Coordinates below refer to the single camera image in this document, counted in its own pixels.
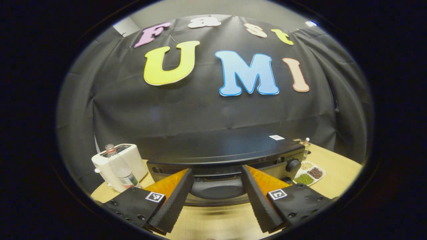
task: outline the grain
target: grain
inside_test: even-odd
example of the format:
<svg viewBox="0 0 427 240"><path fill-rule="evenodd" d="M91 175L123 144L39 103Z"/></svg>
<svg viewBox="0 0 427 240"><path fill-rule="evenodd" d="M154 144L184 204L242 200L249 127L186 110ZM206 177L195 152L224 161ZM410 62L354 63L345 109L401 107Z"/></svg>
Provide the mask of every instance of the grain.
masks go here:
<svg viewBox="0 0 427 240"><path fill-rule="evenodd" d="M297 183L304 183L305 185L309 185L314 180L308 174L301 174L299 177L294 179Z"/></svg>
<svg viewBox="0 0 427 240"><path fill-rule="evenodd" d="M317 167L313 168L311 171L308 171L308 173L316 179L321 178L323 175L322 171L320 171Z"/></svg>
<svg viewBox="0 0 427 240"><path fill-rule="evenodd" d="M301 164L301 168L302 168L303 170L307 170L307 169L309 169L309 168L311 168L311 167L313 167L313 164L308 163L308 162L302 162L302 164Z"/></svg>

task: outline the toaster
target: toaster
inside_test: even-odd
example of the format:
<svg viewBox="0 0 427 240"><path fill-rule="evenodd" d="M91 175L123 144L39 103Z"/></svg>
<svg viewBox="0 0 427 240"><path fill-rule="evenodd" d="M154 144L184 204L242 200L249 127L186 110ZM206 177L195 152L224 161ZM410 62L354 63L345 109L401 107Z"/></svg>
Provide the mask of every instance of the toaster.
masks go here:
<svg viewBox="0 0 427 240"><path fill-rule="evenodd" d="M126 161L129 165L133 175L138 181L147 174L148 168L143 163L141 155L139 154L138 147L135 144L119 144L115 146L116 152ZM92 162L95 165L95 172L99 173L102 178L107 182L107 185L117 192L126 190L125 186L114 175L113 171L108 164L108 153L103 151L92 157Z"/></svg>

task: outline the foam letter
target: foam letter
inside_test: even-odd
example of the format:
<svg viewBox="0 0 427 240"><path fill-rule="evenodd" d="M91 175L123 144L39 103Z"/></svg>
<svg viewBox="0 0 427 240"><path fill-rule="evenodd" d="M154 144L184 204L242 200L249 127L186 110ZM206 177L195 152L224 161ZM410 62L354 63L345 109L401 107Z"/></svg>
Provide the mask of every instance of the foam letter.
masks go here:
<svg viewBox="0 0 427 240"><path fill-rule="evenodd" d="M145 57L147 63L144 69L144 79L151 85L164 85L177 82L193 71L196 46L199 41L188 41L176 45L181 48L181 61L173 70L164 71L162 68L164 54L170 47L160 47L149 51Z"/></svg>
<svg viewBox="0 0 427 240"><path fill-rule="evenodd" d="M221 23L214 17L194 18L190 22L191 23L188 25L189 28L221 25Z"/></svg>
<svg viewBox="0 0 427 240"><path fill-rule="evenodd" d="M293 42L291 40L288 39L289 35L287 35L286 33L282 32L279 29L272 29L272 32L275 32L277 37L284 43L289 44L289 45L293 45Z"/></svg>
<svg viewBox="0 0 427 240"><path fill-rule="evenodd" d="M248 66L239 54L233 51L218 51L215 56L221 59L224 72L224 86L219 90L222 96L237 96L242 93L242 88L237 85L236 75L250 94L254 91L258 78L260 84L257 90L260 94L279 93L279 88L274 82L269 56L255 54L251 66Z"/></svg>
<svg viewBox="0 0 427 240"><path fill-rule="evenodd" d="M310 87L305 83L304 77L302 76L301 69L299 68L299 62L295 59L282 59L286 64L288 64L289 69L291 70L292 76L294 78L293 88L298 92L308 92Z"/></svg>
<svg viewBox="0 0 427 240"><path fill-rule="evenodd" d="M158 36L163 31L164 27L169 27L169 26L170 26L170 23L164 23L164 24L160 24L160 25L145 29L144 31L142 31L142 36L139 39L139 42L135 44L134 47L139 47L149 42L152 42L154 40L154 38L152 37L153 34L155 36Z"/></svg>
<svg viewBox="0 0 427 240"><path fill-rule="evenodd" d="M244 26L247 27L246 30L248 30L248 32L250 32L255 36L262 37L262 38L267 37L267 34L263 32L263 29L258 27L257 25L245 23Z"/></svg>

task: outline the plate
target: plate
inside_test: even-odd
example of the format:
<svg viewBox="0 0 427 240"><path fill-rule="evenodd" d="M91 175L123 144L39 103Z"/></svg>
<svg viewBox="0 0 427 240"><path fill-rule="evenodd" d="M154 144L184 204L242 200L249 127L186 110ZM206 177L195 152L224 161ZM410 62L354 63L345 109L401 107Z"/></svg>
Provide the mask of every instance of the plate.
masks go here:
<svg viewBox="0 0 427 240"><path fill-rule="evenodd" d="M311 168L309 168L309 169L306 169L306 170L303 170L302 168L300 168L299 170L298 170L298 172L296 173L296 175L295 175L295 177L294 177L294 180L292 180L294 183L297 183L297 182L295 182L295 179L296 178L299 178L302 174L307 174L312 180L313 180L313 182L311 182L310 184L307 184L307 186L310 186L310 185L313 185L314 183L316 183L317 181L319 181L320 179L322 179L325 175L326 175L326 171L325 170L323 170L321 167L319 167L319 166L317 166L316 164L314 164L314 163L312 163L312 162L309 162L309 161L303 161L303 163L304 162L306 162L306 163L310 163L310 164L312 164L313 166L311 167ZM314 178L309 172L311 171L311 170L313 170L314 168L317 168L320 172L322 172L322 176L319 178L319 179L316 179L316 178Z"/></svg>

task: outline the black knob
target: black knob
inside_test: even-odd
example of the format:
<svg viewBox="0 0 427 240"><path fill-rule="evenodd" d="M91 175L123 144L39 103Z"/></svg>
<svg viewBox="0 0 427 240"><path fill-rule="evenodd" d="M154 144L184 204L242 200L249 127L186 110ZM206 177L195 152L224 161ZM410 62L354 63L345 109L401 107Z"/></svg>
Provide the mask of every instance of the black knob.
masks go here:
<svg viewBox="0 0 427 240"><path fill-rule="evenodd" d="M286 171L292 172L292 170L296 169L298 170L301 167L301 163L298 159L292 159L289 161L289 163L286 165Z"/></svg>

